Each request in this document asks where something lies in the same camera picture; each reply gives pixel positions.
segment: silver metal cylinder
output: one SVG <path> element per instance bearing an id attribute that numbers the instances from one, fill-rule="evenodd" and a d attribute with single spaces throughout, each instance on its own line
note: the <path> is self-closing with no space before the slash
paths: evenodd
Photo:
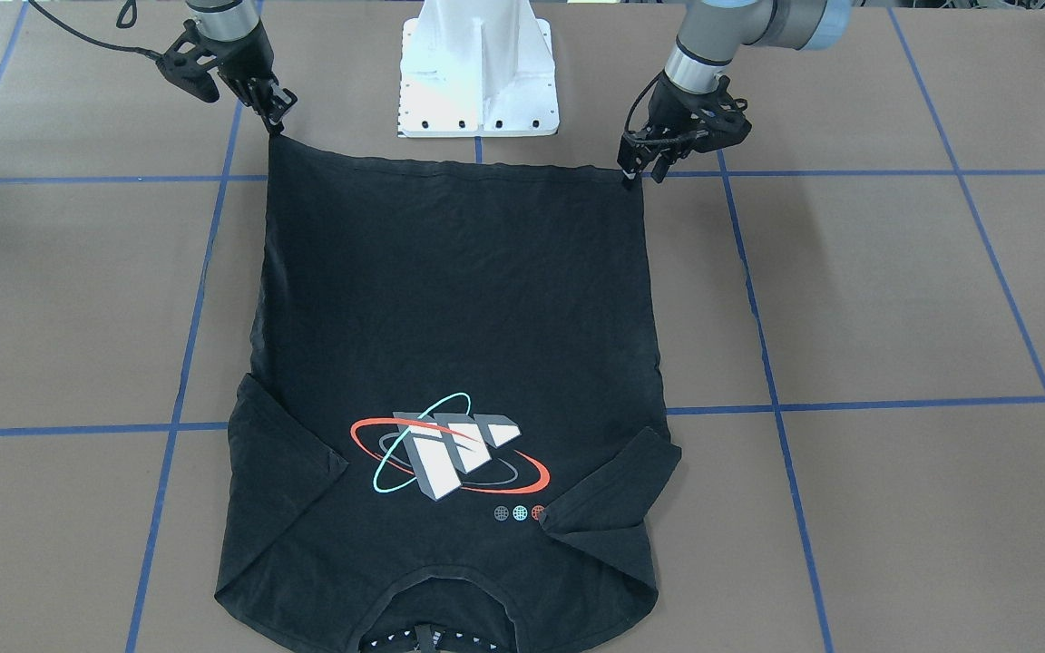
<path id="1" fill-rule="evenodd" d="M 720 74 L 724 69 L 724 66 L 697 62 L 689 57 L 688 53 L 680 50 L 677 45 L 672 48 L 668 63 L 664 66 L 664 74 L 668 75 L 672 84 L 683 88 L 684 91 L 702 95 L 717 90 Z"/>
<path id="2" fill-rule="evenodd" d="M 767 29 L 751 45 L 772 45 L 799 50 L 816 31 L 827 0 L 776 0 Z"/>
<path id="3" fill-rule="evenodd" d="M 810 37 L 800 49 L 825 50 L 841 40 L 846 26 L 850 25 L 850 13 L 853 9 L 854 4 L 851 0 L 829 0 L 825 5 L 820 22 L 817 22 L 816 29 L 813 30 L 813 37 Z"/>
<path id="4" fill-rule="evenodd" d="M 225 43 L 248 37 L 260 22 L 251 0 L 188 0 L 188 8 L 200 33 Z"/>
<path id="5" fill-rule="evenodd" d="M 775 1 L 781 0 L 694 0 L 676 43 L 699 62 L 726 66 L 742 43 L 766 31 Z"/>

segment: clothing tag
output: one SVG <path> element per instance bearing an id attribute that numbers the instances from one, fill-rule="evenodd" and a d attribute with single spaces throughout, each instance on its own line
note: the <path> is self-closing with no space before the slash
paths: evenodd
<path id="1" fill-rule="evenodd" d="M 422 653 L 438 653 L 435 644 L 435 627 L 429 624 L 418 624 L 414 627 L 414 632 L 418 635 L 418 650 Z"/>

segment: dark cotton fabric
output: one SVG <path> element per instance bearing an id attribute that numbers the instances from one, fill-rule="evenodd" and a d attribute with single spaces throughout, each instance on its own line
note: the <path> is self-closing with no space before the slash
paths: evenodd
<path id="1" fill-rule="evenodd" d="M 656 600 L 675 468 L 614 170 L 274 137 L 216 600 L 299 652 L 570 653 Z"/>

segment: t-shirt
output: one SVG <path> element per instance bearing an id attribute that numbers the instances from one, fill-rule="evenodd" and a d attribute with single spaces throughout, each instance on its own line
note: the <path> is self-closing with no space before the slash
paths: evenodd
<path id="1" fill-rule="evenodd" d="M 216 600 L 299 652 L 570 653 L 656 600 L 680 451 L 618 170 L 270 146 Z"/>

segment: printed logo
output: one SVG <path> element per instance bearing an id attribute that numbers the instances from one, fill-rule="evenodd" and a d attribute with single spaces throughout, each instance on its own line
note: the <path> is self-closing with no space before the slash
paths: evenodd
<path id="1" fill-rule="evenodd" d="M 464 398 L 465 413 L 435 413 L 447 402 Z M 418 483 L 418 489 L 432 499 L 438 500 L 457 489 L 484 493 L 532 493 L 547 488 L 551 483 L 551 471 L 538 460 L 515 450 L 514 453 L 526 460 L 534 468 L 528 470 L 528 476 L 538 476 L 530 485 L 522 486 L 519 481 L 518 467 L 507 463 L 502 458 L 492 458 L 490 447 L 498 449 L 506 443 L 521 436 L 519 426 L 503 415 L 471 414 L 470 396 L 465 393 L 454 393 L 441 398 L 423 410 L 422 413 L 394 413 L 394 417 L 369 417 L 357 419 L 349 436 L 353 442 L 374 460 L 377 468 L 374 470 L 374 491 L 389 493 L 399 491 L 411 484 Z M 367 426 L 397 425 L 398 430 L 387 433 L 377 439 L 377 447 L 370 449 L 361 440 L 359 430 Z M 485 464 L 496 462 L 505 471 L 505 479 L 490 483 L 473 483 L 463 481 L 459 474 L 470 474 Z M 387 467 L 410 474 L 410 479 L 399 485 L 382 487 L 381 472 Z"/>
<path id="2" fill-rule="evenodd" d="M 510 517 L 514 517 L 515 521 L 526 521 L 527 515 L 530 515 L 532 519 L 538 521 L 542 517 L 542 512 L 547 508 L 543 505 L 537 505 L 531 508 L 530 512 L 526 509 L 526 506 L 515 506 L 513 510 L 507 508 L 506 506 L 494 507 L 494 519 L 498 521 L 507 521 Z"/>

